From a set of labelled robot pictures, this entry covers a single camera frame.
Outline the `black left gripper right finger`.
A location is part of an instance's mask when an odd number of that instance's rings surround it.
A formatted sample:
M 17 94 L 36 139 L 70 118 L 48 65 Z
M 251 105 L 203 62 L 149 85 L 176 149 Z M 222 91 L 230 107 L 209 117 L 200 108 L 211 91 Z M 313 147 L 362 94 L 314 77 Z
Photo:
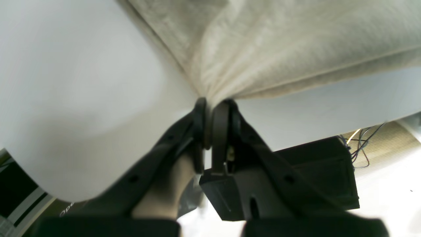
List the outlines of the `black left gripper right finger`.
M 276 155 L 247 123 L 236 102 L 212 110 L 211 177 L 231 179 L 221 200 L 241 206 L 242 237 L 388 237 L 380 219 L 351 214 Z

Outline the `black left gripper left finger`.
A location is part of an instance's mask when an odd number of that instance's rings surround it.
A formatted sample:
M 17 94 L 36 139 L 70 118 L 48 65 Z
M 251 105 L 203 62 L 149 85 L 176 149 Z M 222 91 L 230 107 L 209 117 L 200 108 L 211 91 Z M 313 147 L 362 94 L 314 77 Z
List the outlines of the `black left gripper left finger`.
M 207 102 L 199 98 L 152 149 L 78 212 L 41 219 L 33 237 L 180 237 L 179 201 L 204 173 Z

